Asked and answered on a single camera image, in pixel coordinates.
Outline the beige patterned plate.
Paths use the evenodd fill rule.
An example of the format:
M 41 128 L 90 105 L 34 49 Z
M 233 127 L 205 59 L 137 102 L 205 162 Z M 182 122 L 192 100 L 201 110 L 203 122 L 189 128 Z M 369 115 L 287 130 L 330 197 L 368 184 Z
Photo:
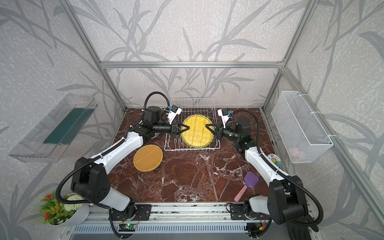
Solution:
M 155 170 L 161 163 L 162 160 L 141 161 L 137 162 L 135 166 L 141 172 L 151 172 Z
M 140 148 L 135 153 L 133 163 L 135 166 L 137 164 L 137 162 L 150 161 L 150 160 L 162 160 L 163 161 L 163 151 L 159 146 L 156 146 L 156 145 L 143 146 L 142 148 Z
M 181 134 L 183 141 L 192 148 L 208 147 L 213 141 L 213 136 L 207 130 L 206 124 L 213 123 L 208 117 L 203 115 L 191 115 L 183 123 L 190 129 Z

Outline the white wire dish rack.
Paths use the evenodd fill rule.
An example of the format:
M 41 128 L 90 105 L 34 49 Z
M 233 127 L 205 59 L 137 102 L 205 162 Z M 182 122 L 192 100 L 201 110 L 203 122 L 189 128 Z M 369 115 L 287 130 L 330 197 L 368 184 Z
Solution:
M 166 134 L 165 151 L 217 150 L 221 148 L 220 140 L 215 139 L 207 124 L 218 121 L 215 99 L 177 98 L 171 104 L 182 109 L 175 120 L 190 127 L 189 130 L 177 135 Z

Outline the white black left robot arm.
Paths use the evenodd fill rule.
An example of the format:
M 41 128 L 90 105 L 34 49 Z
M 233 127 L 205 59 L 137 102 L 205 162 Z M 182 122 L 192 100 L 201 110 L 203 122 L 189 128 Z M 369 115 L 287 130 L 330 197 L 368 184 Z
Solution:
M 137 212 L 134 200 L 112 188 L 108 174 L 156 134 L 176 136 L 189 130 L 188 126 L 176 120 L 181 112 L 182 108 L 171 104 L 165 109 L 144 105 L 141 118 L 118 142 L 89 159 L 81 157 L 76 161 L 74 170 L 57 187 L 57 201 L 68 205 L 94 204 L 132 218 Z

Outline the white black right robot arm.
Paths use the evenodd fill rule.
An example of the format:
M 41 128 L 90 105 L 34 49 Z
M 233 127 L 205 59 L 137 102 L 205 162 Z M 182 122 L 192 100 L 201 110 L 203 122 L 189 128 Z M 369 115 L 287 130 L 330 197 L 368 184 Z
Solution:
M 219 109 L 220 123 L 207 124 L 206 128 L 216 139 L 227 138 L 236 151 L 250 163 L 269 186 L 266 197 L 252 197 L 249 204 L 253 212 L 269 215 L 276 224 L 292 223 L 304 227 L 319 225 L 324 210 L 317 198 L 303 187 L 301 179 L 284 172 L 262 151 L 260 140 L 252 139 L 249 118 L 241 116 L 236 127 L 230 124 L 239 110 Z

